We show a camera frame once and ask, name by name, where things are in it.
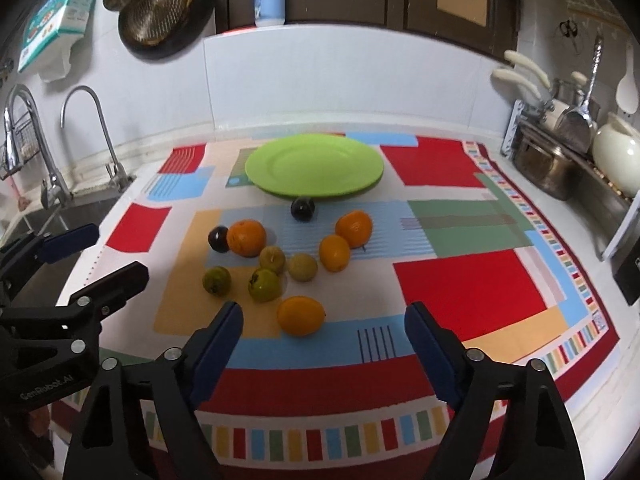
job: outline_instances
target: tissue package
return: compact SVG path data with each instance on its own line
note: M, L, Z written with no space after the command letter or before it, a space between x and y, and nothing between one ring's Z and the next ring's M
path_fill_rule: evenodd
M24 31L18 72L37 72L44 82L71 69L71 46L84 36L95 0L46 0Z

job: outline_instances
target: kitchen sink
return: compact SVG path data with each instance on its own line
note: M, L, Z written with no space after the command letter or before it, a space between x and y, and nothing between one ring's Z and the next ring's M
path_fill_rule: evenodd
M115 190L101 190L74 197L73 205L64 209L28 213L12 230L6 243L31 230L58 235L85 224L100 225L119 197ZM12 306L55 305L80 254L40 267L12 301Z

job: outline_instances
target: oval plate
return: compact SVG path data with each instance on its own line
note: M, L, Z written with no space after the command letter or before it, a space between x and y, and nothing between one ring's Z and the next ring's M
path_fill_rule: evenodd
M341 196L374 184L384 170L382 156L357 140L330 134L302 134L273 140L247 159L246 176L283 196Z

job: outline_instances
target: orange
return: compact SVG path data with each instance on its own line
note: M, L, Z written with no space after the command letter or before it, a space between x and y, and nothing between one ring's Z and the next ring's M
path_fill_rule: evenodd
M278 306L278 325L289 335L303 337L317 332L326 314L321 303L306 296L292 296Z
M229 228L226 243L236 254L253 258L258 256L267 244L267 231L257 220L240 220Z
M364 211L356 210L340 217L335 223L335 233L341 236L351 249L362 247L371 238L373 222Z
M351 250L347 240L338 235L325 236L319 247L320 262L329 272L340 272L349 265Z

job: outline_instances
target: black pan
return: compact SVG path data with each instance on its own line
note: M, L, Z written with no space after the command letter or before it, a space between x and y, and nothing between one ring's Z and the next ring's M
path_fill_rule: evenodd
M199 37L214 4L215 0L133 0L120 11L120 39L142 59L172 56Z

